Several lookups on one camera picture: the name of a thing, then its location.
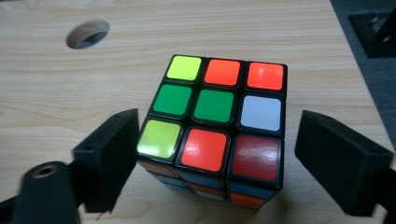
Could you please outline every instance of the wood grain surface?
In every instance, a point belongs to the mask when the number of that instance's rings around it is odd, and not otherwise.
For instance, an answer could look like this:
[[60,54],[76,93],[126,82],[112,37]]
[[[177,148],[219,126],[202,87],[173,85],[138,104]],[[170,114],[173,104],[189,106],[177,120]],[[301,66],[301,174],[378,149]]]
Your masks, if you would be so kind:
[[[94,19],[108,22],[108,35],[67,47],[69,32]],[[0,27],[1,201],[30,168],[70,162],[112,114],[138,108],[142,123],[179,53],[288,65],[284,188],[256,211],[171,191],[137,165],[98,223],[381,223],[380,206],[374,217],[345,215],[294,156],[303,109],[391,148],[329,1],[2,1]]]

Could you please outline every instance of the orange sticker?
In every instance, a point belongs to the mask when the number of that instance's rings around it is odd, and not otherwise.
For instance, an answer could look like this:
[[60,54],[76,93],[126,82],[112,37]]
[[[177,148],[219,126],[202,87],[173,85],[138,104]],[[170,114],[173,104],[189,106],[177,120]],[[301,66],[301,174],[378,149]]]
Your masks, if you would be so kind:
[[282,89],[283,66],[272,63],[251,63],[247,85],[251,88],[279,91]]
[[217,172],[222,165],[226,142],[227,136],[224,133],[192,129],[181,162],[187,166]]
[[225,86],[234,86],[238,80],[239,62],[211,60],[205,74],[205,82]]

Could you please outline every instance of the black metal bracket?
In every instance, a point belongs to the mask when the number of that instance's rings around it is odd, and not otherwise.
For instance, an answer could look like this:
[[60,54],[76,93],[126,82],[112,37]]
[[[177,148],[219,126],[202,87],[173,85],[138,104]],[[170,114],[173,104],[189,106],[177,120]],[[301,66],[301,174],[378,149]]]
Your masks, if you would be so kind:
[[396,57],[396,8],[391,13],[350,15],[369,58]]
[[111,212],[136,165],[137,109],[106,120],[73,149],[74,161],[40,164],[22,178],[20,194],[0,203],[3,223],[79,222],[87,213]]
[[380,203],[396,223],[394,154],[338,120],[304,111],[296,157],[346,214],[370,217]]

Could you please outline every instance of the cube top face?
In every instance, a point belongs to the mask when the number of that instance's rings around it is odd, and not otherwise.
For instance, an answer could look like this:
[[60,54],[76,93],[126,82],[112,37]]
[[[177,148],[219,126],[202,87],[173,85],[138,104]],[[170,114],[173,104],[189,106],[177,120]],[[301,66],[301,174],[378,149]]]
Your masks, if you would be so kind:
[[189,111],[191,87],[163,84],[152,105],[152,113],[159,116],[183,118]]
[[184,81],[198,78],[202,59],[199,57],[176,55],[169,65],[166,77]]
[[229,177],[252,179],[279,188],[282,181],[281,148],[280,139],[250,134],[238,135],[231,153]]
[[282,188],[287,71],[174,55],[143,125],[138,162],[197,193],[262,206]]
[[257,91],[278,91],[286,88],[286,71],[283,64],[250,63],[247,88]]
[[191,127],[185,133],[176,166],[221,173],[224,170],[229,141],[227,133]]
[[232,119],[234,95],[227,91],[202,90],[193,111],[198,122],[210,120],[228,123]]
[[240,68],[241,63],[238,61],[210,60],[205,72],[204,83],[234,87],[238,84]]
[[181,125],[178,123],[148,119],[142,128],[137,151],[140,155],[171,162],[180,134]]

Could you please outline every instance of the circular hole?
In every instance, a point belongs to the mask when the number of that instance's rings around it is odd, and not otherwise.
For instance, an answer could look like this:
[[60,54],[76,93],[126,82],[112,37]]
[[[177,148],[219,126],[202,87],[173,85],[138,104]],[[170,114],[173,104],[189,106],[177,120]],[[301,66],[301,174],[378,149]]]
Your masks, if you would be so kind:
[[34,178],[44,178],[49,175],[53,175],[57,171],[58,171],[58,167],[55,165],[43,166],[33,172],[33,177]]
[[105,38],[110,25],[107,21],[86,21],[74,28],[66,38],[66,45],[70,49],[85,49],[99,43]]

